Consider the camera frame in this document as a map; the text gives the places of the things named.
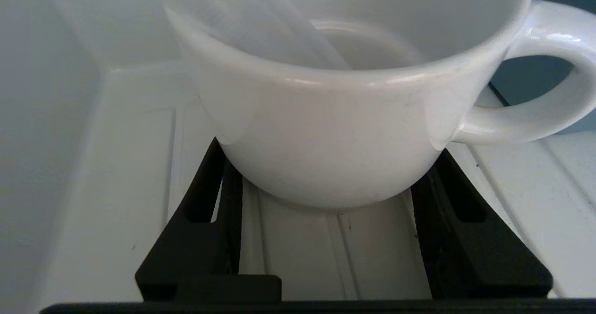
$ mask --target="ceramic mug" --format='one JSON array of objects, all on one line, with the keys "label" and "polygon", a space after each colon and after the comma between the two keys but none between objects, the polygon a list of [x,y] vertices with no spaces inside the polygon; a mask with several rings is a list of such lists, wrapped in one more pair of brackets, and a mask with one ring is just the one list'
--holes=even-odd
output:
[{"label": "ceramic mug", "polygon": [[[168,11],[232,164],[298,204],[349,208],[414,184],[448,142],[517,143],[596,107],[596,17],[542,0],[291,0],[356,70],[266,61]],[[530,102],[474,102],[501,61],[575,65]]]}]

